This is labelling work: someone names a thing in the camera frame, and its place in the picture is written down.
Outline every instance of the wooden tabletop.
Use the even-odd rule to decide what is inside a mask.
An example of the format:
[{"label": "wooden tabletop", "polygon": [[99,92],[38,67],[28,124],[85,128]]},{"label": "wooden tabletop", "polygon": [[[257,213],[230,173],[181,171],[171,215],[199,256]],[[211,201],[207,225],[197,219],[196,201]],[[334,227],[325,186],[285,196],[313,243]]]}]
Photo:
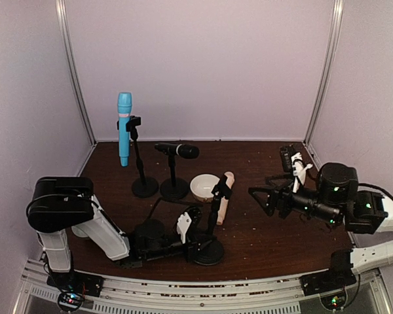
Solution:
[{"label": "wooden tabletop", "polygon": [[[193,142],[200,149],[195,160],[176,158],[177,176],[187,181],[201,173],[221,176],[226,171],[235,175],[233,195],[224,225],[215,235],[224,245],[225,256],[216,266],[186,263],[184,257],[174,256],[144,262],[142,268],[126,270],[108,259],[90,240],[69,234],[69,246],[75,268],[83,271],[121,277],[175,281],[223,281],[257,279],[291,275],[329,267],[330,255],[339,249],[351,248],[343,226],[328,233],[323,222],[305,222],[297,213],[286,220],[275,214],[268,217],[248,194],[248,187],[261,186],[264,177],[282,173],[279,148],[283,142]],[[300,143],[296,148],[309,160]],[[170,175],[167,157],[154,149],[154,143],[140,143],[146,175],[159,184]],[[117,143],[100,143],[93,152],[83,176],[94,182],[95,194],[102,207],[125,232],[142,223],[151,206],[160,196],[148,199],[133,196],[132,182],[138,178],[132,150],[130,165],[121,167]],[[193,201],[189,194],[184,200]],[[153,218],[173,226],[183,206],[161,203]],[[200,226],[206,225],[210,206],[205,205]]]}]

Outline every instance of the blue microphone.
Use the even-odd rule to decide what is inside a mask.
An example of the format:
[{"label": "blue microphone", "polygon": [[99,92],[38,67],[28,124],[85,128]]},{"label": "blue microphone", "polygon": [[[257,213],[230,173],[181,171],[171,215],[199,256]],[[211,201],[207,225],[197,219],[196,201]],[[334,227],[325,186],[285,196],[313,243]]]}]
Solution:
[{"label": "blue microphone", "polygon": [[130,133],[126,131],[126,124],[130,121],[132,108],[131,93],[119,93],[118,96],[118,124],[119,124],[119,157],[121,165],[128,166],[128,157],[130,155]]}]

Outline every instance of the microphone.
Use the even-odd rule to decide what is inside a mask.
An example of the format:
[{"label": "microphone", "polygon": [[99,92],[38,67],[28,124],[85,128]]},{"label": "microphone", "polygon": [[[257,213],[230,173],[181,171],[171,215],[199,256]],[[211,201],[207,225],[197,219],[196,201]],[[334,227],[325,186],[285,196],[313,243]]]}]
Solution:
[{"label": "microphone", "polygon": [[119,128],[119,157],[121,165],[128,166],[128,157],[130,155],[130,132],[126,131],[126,124],[130,121],[132,108],[131,93],[119,93],[118,96],[118,128]]},{"label": "microphone", "polygon": [[178,155],[185,159],[194,159],[199,156],[199,148],[188,144],[157,143],[155,149],[165,155]]}]

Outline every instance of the round black base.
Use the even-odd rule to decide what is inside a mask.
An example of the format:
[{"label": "round black base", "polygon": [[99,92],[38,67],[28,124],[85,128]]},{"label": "round black base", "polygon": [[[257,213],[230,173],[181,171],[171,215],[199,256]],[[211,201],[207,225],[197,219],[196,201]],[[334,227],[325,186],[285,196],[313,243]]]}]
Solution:
[{"label": "round black base", "polygon": [[157,193],[159,190],[159,184],[157,183],[155,178],[146,177],[145,178],[146,185],[141,183],[140,178],[136,179],[132,183],[132,193],[138,198],[149,198]]},{"label": "round black base", "polygon": [[184,198],[189,192],[189,183],[183,179],[176,178],[176,186],[172,186],[170,179],[165,180],[160,186],[160,193],[164,198],[179,200]]},{"label": "round black base", "polygon": [[224,247],[220,241],[214,240],[205,247],[194,259],[194,262],[203,266],[212,266],[221,262],[224,256]]}]

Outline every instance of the beige microphone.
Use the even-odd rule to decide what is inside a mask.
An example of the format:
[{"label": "beige microphone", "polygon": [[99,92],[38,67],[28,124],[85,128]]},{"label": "beige microphone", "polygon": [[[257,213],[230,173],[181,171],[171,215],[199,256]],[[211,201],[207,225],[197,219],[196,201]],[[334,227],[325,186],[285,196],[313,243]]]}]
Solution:
[{"label": "beige microphone", "polygon": [[[226,172],[224,175],[227,177],[227,180],[225,181],[225,184],[231,189],[231,187],[234,184],[234,174],[233,172]],[[227,212],[227,206],[229,205],[229,200],[226,200],[225,198],[221,199],[220,203],[220,210],[218,211],[218,218],[217,218],[217,225],[221,226],[223,224],[224,218],[225,218],[225,213]]]}]

